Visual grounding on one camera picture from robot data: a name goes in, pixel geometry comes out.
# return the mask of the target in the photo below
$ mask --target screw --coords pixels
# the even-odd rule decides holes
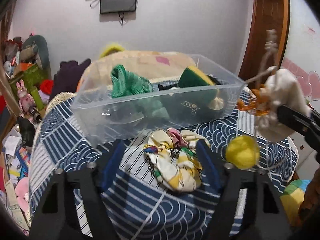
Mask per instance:
[[[64,172],[64,169],[62,169],[62,168],[58,168],[58,169],[56,169],[55,170],[55,174],[57,174],[57,175],[60,175],[60,174],[62,174]]]
[[[266,171],[264,169],[257,169],[257,173],[259,173],[260,175],[264,175],[266,174]]]
[[[88,164],[87,164],[87,167],[88,167],[89,169],[94,169],[95,167],[97,167],[97,164],[96,164],[96,163],[88,163]]]
[[[224,167],[225,167],[227,170],[231,170],[231,169],[233,169],[235,166],[234,166],[232,163],[225,163],[225,164],[224,164]]]

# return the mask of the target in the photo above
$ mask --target wave pattern fabric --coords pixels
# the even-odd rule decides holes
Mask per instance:
[[[249,95],[241,94],[244,101]],[[34,213],[39,199],[56,168],[79,170],[88,162],[96,161],[107,153],[111,142],[90,146],[73,116],[70,105],[73,98],[57,105],[47,114],[35,142],[29,173],[30,209]],[[234,109],[226,118],[188,127],[206,137],[211,149],[224,157],[228,142],[235,136],[253,134],[254,118]],[[206,230],[220,195],[210,187],[203,171],[201,186],[191,193],[174,193],[164,188],[153,176],[143,153],[148,136],[125,140],[124,157],[116,179],[101,196],[108,215],[122,239],[200,239]],[[259,165],[270,171],[274,186],[282,193],[295,170],[298,153],[287,139],[268,143],[258,137],[262,147]],[[80,192],[75,190],[79,223],[84,234],[91,236]],[[240,192],[235,221],[230,234],[239,232],[245,205],[246,190]]]

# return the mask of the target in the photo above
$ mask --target floral cloth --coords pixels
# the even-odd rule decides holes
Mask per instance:
[[[204,139],[202,135],[189,130],[179,132],[169,128],[167,132],[157,130],[153,132],[144,146],[153,173],[157,180],[172,191],[190,192],[201,185],[202,166],[196,156],[196,143]],[[177,158],[171,162],[171,155]]]

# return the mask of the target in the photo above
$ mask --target crumpled fabric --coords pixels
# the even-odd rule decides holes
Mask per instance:
[[[286,105],[308,117],[311,115],[311,108],[307,106],[295,76],[287,69],[278,70],[276,76],[268,77],[265,88],[260,89],[271,98],[269,102],[270,113],[255,116],[257,130],[270,142],[279,142],[294,133],[294,130],[278,121],[277,109],[279,106]]]
[[[191,192],[201,185],[202,166],[196,156],[196,143],[204,139],[192,131],[174,128],[157,130],[149,136],[144,152],[154,168],[157,180],[172,191]],[[172,154],[179,154],[175,159]]]
[[[75,60],[69,62],[60,62],[60,70],[53,77],[53,87],[49,101],[61,92],[75,93],[78,82],[84,70],[91,64],[90,59],[86,59],[81,64]]]
[[[152,85],[148,79],[126,71],[123,65],[115,66],[110,76],[113,86],[112,98],[153,92]],[[141,111],[148,117],[169,120],[167,110],[163,107],[160,100],[153,97],[133,101],[132,108],[135,108],[137,113]]]

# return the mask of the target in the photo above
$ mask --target pink stuffed rabbit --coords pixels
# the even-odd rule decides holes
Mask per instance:
[[[24,86],[23,80],[20,80],[20,83],[17,82],[17,89],[18,89],[18,97],[19,97],[19,106],[23,113],[29,114],[29,109],[31,106],[35,106],[35,101],[33,97],[28,94],[28,90]]]

